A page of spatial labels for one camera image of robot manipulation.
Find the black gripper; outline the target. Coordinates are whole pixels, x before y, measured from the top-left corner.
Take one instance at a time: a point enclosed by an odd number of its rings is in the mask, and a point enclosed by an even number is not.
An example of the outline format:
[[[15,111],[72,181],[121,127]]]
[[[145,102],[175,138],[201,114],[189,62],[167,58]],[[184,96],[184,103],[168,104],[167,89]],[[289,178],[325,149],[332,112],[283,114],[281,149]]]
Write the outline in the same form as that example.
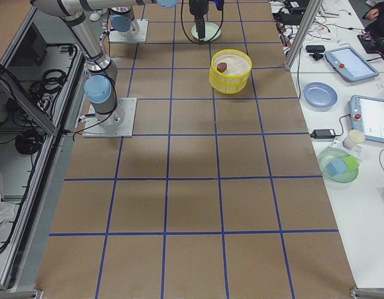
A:
[[[189,10],[190,14],[194,16],[198,42],[203,45],[205,38],[204,15],[208,12],[208,1],[189,0]]]

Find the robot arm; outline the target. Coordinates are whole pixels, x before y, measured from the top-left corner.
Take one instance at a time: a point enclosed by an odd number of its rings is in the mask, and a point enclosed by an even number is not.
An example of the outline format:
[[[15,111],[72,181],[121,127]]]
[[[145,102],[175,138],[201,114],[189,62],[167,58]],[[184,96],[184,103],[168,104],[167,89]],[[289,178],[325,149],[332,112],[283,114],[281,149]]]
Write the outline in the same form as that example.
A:
[[[206,22],[205,15],[209,11],[209,1],[188,1],[189,12],[194,17],[194,27],[197,33],[196,41],[200,45],[205,44]],[[137,19],[132,6],[112,7],[108,23],[111,28],[107,29],[105,35],[108,42],[112,44],[137,44],[146,42],[149,21]]]
[[[92,104],[95,117],[101,126],[118,125],[124,113],[118,107],[115,90],[117,66],[102,49],[94,36],[85,13],[102,9],[127,8],[157,4],[172,8],[176,1],[31,1],[30,4],[41,12],[59,17],[69,28],[87,59],[91,77],[84,84],[84,93]]]

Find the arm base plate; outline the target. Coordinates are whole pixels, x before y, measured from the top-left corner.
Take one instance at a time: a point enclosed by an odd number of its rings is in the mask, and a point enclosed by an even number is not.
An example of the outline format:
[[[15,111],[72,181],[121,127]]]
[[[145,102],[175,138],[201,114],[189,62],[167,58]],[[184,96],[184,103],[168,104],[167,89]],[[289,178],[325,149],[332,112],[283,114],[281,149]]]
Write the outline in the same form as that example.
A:
[[[110,42],[113,44],[145,43],[148,31],[148,19],[135,19],[127,32],[111,31]]]
[[[94,115],[87,118],[86,130],[82,132],[85,138],[131,138],[133,136],[133,126],[137,110],[137,98],[117,98],[117,108],[111,116],[104,120],[103,115]],[[95,110],[90,104],[89,114],[95,114]]]

